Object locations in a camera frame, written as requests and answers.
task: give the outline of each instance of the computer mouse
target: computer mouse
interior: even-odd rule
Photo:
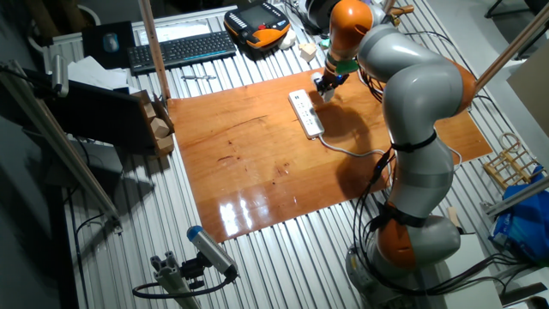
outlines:
[[[105,52],[118,52],[118,36],[116,33],[107,33],[103,36],[103,49]]]

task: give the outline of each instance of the black strap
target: black strap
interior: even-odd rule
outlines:
[[[425,225],[425,220],[423,218],[418,218],[413,215],[408,215],[401,212],[396,207],[390,207],[386,204],[377,204],[379,209],[379,215],[375,217],[370,224],[370,231],[373,232],[380,227],[384,227],[389,223],[391,219],[395,219],[400,225],[406,225],[410,227],[423,227]]]
[[[432,141],[434,141],[436,139],[437,139],[437,132],[433,131],[431,137],[427,138],[423,142],[419,142],[419,143],[414,144],[414,145],[412,145],[411,143],[406,143],[404,145],[397,145],[395,143],[391,143],[391,146],[396,151],[404,151],[404,152],[407,152],[407,153],[412,153],[416,149],[423,148],[423,147],[429,145],[430,143],[432,143]]]

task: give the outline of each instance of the orange controller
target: orange controller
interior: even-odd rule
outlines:
[[[279,9],[261,1],[226,12],[224,24],[242,44],[262,50],[274,47],[290,29]]]

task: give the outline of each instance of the wire bundle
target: wire bundle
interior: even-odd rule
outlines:
[[[299,18],[299,21],[301,22],[301,25],[303,26],[304,30],[310,30],[311,35],[320,35],[322,39],[327,39],[329,36],[327,33],[324,33],[323,30],[313,24],[309,20],[307,20],[301,13],[299,13],[298,8],[296,7],[296,4],[293,3],[292,0],[282,0],[284,3],[284,6],[289,8],[294,15],[296,15]]]
[[[460,275],[454,276],[446,280],[445,282],[441,282],[438,285],[431,288],[427,288],[427,289],[413,290],[410,288],[399,286],[398,284],[392,282],[387,277],[383,276],[383,274],[381,274],[381,272],[378,269],[376,269],[375,265],[373,265],[371,260],[368,258],[368,253],[367,253],[368,240],[370,240],[371,237],[373,237],[376,231],[370,228],[372,220],[370,220],[368,223],[362,226],[361,218],[364,210],[367,207],[366,198],[370,195],[371,187],[379,179],[379,175],[381,174],[381,171],[395,158],[395,156],[392,155],[389,159],[388,158],[389,158],[388,155],[384,155],[383,158],[377,163],[374,170],[374,175],[368,182],[362,195],[359,197],[357,206],[354,211],[353,243],[354,243],[354,247],[357,248],[357,250],[359,251],[358,257],[363,267],[365,267],[365,269],[368,270],[369,273],[374,278],[376,278],[379,281],[379,283],[383,284],[385,287],[391,288],[392,290],[394,290],[399,294],[405,294],[410,296],[433,296],[433,295],[447,294],[459,288],[466,287],[467,285],[473,284],[475,282],[481,282],[486,280],[495,280],[500,282],[502,286],[504,286],[504,290],[505,290],[510,280],[504,283],[501,279],[493,276],[484,276],[484,277],[468,280],[469,278],[478,274],[479,272],[481,272],[482,270],[484,270],[485,268],[487,268],[492,264],[502,264],[502,265],[508,265],[508,266],[526,265],[524,262],[519,261],[514,257],[508,257],[503,253],[493,254],[490,257],[478,262],[476,265],[472,266],[470,269],[462,272]],[[356,228],[357,220],[359,221],[358,229]]]
[[[362,68],[359,68],[359,79],[370,89],[371,95],[376,98],[379,103],[383,100],[383,86],[377,79],[369,76]]]

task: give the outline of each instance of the white cable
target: white cable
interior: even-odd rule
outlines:
[[[455,172],[457,172],[458,169],[460,169],[460,167],[462,167],[463,157],[462,157],[462,154],[457,152],[457,150],[451,148],[450,146],[448,146],[448,148],[449,148],[449,151],[453,152],[454,154],[456,154],[460,158],[460,162],[457,163],[457,167],[454,168],[454,173],[455,173]]]
[[[357,157],[357,158],[363,158],[363,157],[366,157],[368,155],[374,155],[374,154],[378,154],[378,155],[385,155],[385,152],[381,149],[373,149],[371,151],[368,151],[367,153],[365,154],[355,154],[353,152],[350,152],[348,150],[345,150],[343,148],[339,148],[339,147],[334,147],[330,144],[328,144],[326,141],[324,141],[324,138],[323,138],[323,135],[319,135],[318,136],[318,139],[320,139],[320,142],[326,147],[326,148],[329,148],[329,149],[332,149],[334,151],[339,151],[339,152],[342,152],[344,154],[347,154],[347,155],[351,155],[353,157]],[[387,175],[389,177],[389,185],[393,185],[393,179],[391,178],[391,165],[390,163],[387,164]]]
[[[324,138],[323,138],[322,134],[319,135],[318,138],[320,139],[320,142],[321,142],[324,146],[326,146],[327,148],[330,148],[330,149],[332,149],[332,150],[334,150],[334,151],[340,151],[340,152],[342,152],[342,153],[345,153],[345,154],[348,154],[348,155],[352,155],[352,156],[355,156],[355,157],[358,157],[358,158],[362,158],[362,157],[365,157],[365,156],[367,156],[367,155],[373,155],[373,154],[385,155],[385,152],[384,152],[383,150],[380,150],[380,149],[373,149],[372,151],[368,151],[368,152],[365,153],[365,154],[355,154],[355,153],[352,153],[352,152],[350,152],[350,151],[348,151],[348,150],[345,150],[345,149],[343,149],[343,148],[334,147],[334,146],[328,144],[326,141],[324,141]]]

